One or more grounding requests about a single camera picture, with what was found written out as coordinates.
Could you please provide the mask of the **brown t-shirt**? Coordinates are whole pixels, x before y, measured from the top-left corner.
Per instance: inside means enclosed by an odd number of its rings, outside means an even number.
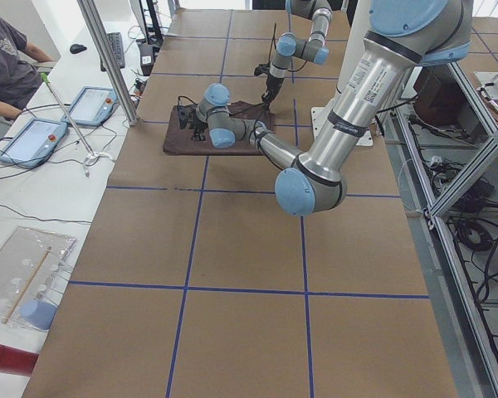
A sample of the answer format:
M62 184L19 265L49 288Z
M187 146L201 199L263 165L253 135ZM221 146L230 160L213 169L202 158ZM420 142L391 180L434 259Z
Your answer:
M177 106L171 111L163 144L168 155L257 156L259 151L249 143L249 133L259 126L275 128L276 115L262 104L237 101L220 113L221 123L207 126L205 141L193 141L193 129L179 127Z

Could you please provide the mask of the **blue teach pendant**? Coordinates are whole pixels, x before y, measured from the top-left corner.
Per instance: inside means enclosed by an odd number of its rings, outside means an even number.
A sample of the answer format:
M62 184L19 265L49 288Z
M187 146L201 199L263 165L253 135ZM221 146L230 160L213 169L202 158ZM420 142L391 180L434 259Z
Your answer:
M26 169L33 169L45 163L66 136L67 128L65 122L31 119L6 147L0 150L0 162Z
M85 86L71 103L68 113L78 126L99 127L111 116L117 103L113 89Z

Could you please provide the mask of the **black keyboard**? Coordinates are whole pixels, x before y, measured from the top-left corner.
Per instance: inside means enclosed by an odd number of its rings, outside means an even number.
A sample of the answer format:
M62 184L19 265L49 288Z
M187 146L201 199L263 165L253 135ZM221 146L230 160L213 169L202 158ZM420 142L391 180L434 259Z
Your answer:
M125 49L120 32L107 33L107 40L120 69L125 68Z

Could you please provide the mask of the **aluminium frame post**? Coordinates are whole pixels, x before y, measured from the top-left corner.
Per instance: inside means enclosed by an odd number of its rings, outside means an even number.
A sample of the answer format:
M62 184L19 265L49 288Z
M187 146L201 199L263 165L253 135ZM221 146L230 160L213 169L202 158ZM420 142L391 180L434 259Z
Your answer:
M90 36L95 44L95 48L105 65L105 71L109 76L110 83L115 90L125 117L130 126L135 126L139 120L136 108L130 98L124 77L110 47L104 24L92 0L77 0Z

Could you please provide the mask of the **aluminium side frame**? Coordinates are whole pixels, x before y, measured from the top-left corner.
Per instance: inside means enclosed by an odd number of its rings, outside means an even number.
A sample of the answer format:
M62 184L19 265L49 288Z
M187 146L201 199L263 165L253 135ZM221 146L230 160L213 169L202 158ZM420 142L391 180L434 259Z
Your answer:
M474 53L416 68L376 118L462 397L498 397L498 100Z

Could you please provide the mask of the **black computer mouse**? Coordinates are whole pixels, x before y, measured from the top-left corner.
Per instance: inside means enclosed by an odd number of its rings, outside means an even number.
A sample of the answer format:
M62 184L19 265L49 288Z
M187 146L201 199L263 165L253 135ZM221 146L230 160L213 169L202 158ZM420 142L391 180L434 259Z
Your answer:
M83 51L86 51L87 47L85 45L74 43L70 46L69 51L71 54L79 54Z

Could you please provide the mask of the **far blue teach pendant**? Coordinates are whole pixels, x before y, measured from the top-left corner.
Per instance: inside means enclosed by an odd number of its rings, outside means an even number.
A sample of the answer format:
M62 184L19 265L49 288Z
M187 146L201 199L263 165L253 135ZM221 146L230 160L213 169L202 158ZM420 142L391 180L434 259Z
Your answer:
M99 127L111 116L117 103L113 89L85 86L71 103L68 113L78 126Z

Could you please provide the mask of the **red cylinder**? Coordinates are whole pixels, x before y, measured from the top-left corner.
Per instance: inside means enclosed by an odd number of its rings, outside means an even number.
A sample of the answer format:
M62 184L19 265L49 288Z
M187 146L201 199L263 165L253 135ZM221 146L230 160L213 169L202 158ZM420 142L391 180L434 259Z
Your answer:
M0 372L17 376L30 376L38 354L0 344Z

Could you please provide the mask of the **near blue teach pendant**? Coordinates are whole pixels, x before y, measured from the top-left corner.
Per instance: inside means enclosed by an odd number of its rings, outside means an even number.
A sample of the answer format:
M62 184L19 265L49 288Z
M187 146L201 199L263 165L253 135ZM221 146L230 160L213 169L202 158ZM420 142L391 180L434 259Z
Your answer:
M26 169L33 169L45 163L66 136L67 128L65 122L31 119L6 147L0 150L0 162Z

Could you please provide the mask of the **person in grey shirt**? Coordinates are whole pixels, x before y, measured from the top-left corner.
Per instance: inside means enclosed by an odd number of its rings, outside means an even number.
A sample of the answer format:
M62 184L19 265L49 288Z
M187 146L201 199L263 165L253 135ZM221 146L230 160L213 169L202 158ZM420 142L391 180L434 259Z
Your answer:
M23 60L22 53L36 62L52 61L25 34L0 17L0 116L5 119L16 119L42 84L36 67Z

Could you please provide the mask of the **black box white label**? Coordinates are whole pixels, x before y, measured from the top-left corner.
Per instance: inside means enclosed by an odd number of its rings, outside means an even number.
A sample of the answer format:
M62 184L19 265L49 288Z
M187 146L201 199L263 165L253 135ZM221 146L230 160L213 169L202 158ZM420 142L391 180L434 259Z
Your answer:
M154 67L154 47L147 43L140 44L139 55L139 63L142 75L150 76Z

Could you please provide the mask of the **light blue cup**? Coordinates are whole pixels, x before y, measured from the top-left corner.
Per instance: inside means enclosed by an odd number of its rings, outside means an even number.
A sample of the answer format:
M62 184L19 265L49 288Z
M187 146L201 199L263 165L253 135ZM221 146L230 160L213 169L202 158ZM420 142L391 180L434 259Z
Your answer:
M28 300L20 307L21 317L32 326L42 330L48 330L51 327L56 311L55 304L37 299Z

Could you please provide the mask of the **silver rod green tip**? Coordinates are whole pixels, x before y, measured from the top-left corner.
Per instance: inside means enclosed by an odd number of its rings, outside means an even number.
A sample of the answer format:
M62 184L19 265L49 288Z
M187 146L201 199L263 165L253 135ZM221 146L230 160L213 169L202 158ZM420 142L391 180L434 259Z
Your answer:
M111 162L115 162L115 159L106 152L96 152L86 141L86 138L84 134L81 132L80 128L76 124L75 120L71 117L68 108L64 105L62 102L60 96L57 94L57 92L54 90L52 84L50 83L48 76L46 73L42 72L41 73L41 79L42 81L46 84L46 87L49 89L53 97L55 98L56 102L59 104L60 108L62 109L64 115L67 118L67 122L71 124L71 127L75 130L76 134L78 135L81 143L84 145L87 154L82 162L82 167L85 173L86 177L90 176L90 167L92 167L100 158L108 158Z

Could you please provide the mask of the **clear plastic bag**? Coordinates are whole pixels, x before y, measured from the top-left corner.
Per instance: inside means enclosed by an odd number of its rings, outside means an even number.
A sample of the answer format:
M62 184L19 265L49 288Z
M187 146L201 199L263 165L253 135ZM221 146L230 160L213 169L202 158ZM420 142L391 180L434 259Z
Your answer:
M50 254L8 323L25 321L20 315L20 307L28 300L37 299L57 305L73 270L66 260L76 246L76 238L18 227L0 248L0 323L47 246L51 247Z

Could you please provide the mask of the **wooden stick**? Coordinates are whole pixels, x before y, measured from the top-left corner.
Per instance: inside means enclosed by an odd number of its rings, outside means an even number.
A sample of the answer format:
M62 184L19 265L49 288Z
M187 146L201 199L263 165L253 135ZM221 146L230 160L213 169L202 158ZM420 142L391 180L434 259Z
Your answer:
M33 267L33 270L31 272L31 274L29 275L29 277L26 279L26 283L22 286L22 288L19 290L19 293L18 293L18 296L17 298L13 301L13 304L12 306L10 307L10 309L8 309L5 313L5 315L2 317L2 324L7 324L9 322L9 320L11 319L11 316L13 315L14 311L16 310L17 306L19 305L19 303L21 302L23 296L25 295L25 293L27 292L28 288L30 287L32 281L34 280L34 278L37 276L37 272L39 271L39 269L42 267L42 265L44 264L44 262L46 261L46 258L47 256L50 254L51 252L51 247L50 246L47 246L45 248L45 251L43 253L43 256L42 258L38 261L37 265Z

